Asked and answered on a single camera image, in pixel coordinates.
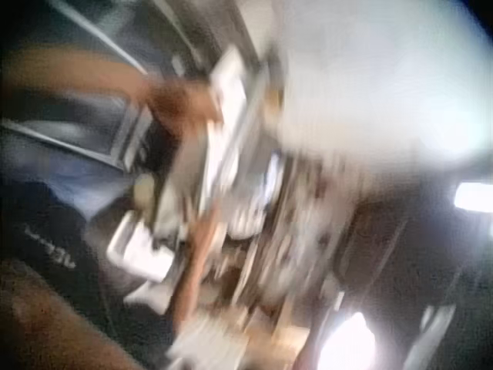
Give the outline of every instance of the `skin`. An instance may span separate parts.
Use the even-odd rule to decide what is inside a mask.
[[[64,90],[122,96],[147,105],[175,137],[194,136],[222,123],[216,97],[203,82],[155,81],[108,56],[74,48],[30,47],[2,61],[4,96],[16,89]]]
[[[3,261],[0,278],[2,353],[20,368],[141,369],[22,262]]]

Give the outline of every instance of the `person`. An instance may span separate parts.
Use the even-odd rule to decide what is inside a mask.
[[[147,105],[158,122],[178,140],[200,134],[208,122],[221,123],[222,120],[217,101],[206,83],[182,79],[155,80],[125,63],[72,47],[31,46],[9,55],[3,63],[2,84],[3,99],[8,99],[10,93],[18,89],[41,90],[44,93],[68,89],[82,93],[122,96],[137,105]],[[53,170],[65,168],[66,166],[58,166]],[[81,217],[74,210],[59,207],[57,200],[50,201],[54,198],[53,193],[44,186],[40,186],[39,191],[30,191],[30,194],[23,193],[22,188],[17,185],[14,188],[13,192],[7,192],[9,199],[5,198],[5,204],[2,204],[2,213],[8,214],[4,219],[19,219],[24,223],[28,220],[29,225],[23,226],[24,239],[9,239],[2,235],[2,242],[7,240],[11,246],[3,258],[20,258],[34,267],[58,293],[69,300],[78,313],[89,318],[117,341],[141,365],[151,369],[166,366],[166,349],[173,343],[196,307],[200,279],[215,230],[216,212],[208,214],[193,228],[189,239],[192,253],[164,315],[157,314],[146,304],[124,304],[122,297],[117,297],[116,304],[111,307],[113,318],[93,320],[100,311],[107,308],[102,307],[104,304],[100,305],[95,299],[98,294],[87,288],[88,281],[98,279],[97,273],[93,272],[97,267],[90,260],[90,252],[85,251],[87,246],[80,241],[81,235],[70,235],[70,227],[66,233],[60,232],[67,220],[79,220]],[[18,206],[18,200],[22,198],[27,199],[22,203],[27,204],[27,208]],[[40,216],[33,216],[30,207],[35,208],[36,214],[41,212]],[[41,228],[35,228],[36,219],[48,224],[51,231],[48,236],[41,235]],[[9,228],[5,228],[5,234],[10,234],[10,230],[7,230]],[[68,236],[57,239],[57,234]],[[26,236],[36,245],[27,246]],[[44,255],[33,257],[33,254],[42,254],[40,249],[51,253],[48,256],[50,258],[45,258]],[[60,251],[68,263],[61,267],[53,266],[53,254],[59,254]],[[77,262],[77,267],[70,271],[71,265],[75,265],[72,260]]]
[[[212,211],[196,223],[190,235],[191,257],[163,316],[163,320],[172,318],[171,330],[175,333],[182,330],[196,307],[215,225],[216,211]],[[141,369],[118,344],[75,312],[26,264],[18,260],[2,261],[0,276],[0,346],[13,368]],[[172,336],[169,332],[160,334],[165,339]],[[166,366],[162,361],[166,348],[162,345],[157,348],[148,345],[142,350],[159,361],[149,363],[138,358],[141,365]]]

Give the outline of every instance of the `bright light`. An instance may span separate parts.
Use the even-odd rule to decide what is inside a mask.
[[[375,336],[358,312],[327,339],[318,370],[365,370],[371,366],[374,353]]]
[[[465,210],[493,213],[493,185],[461,183],[455,193],[454,205]]]

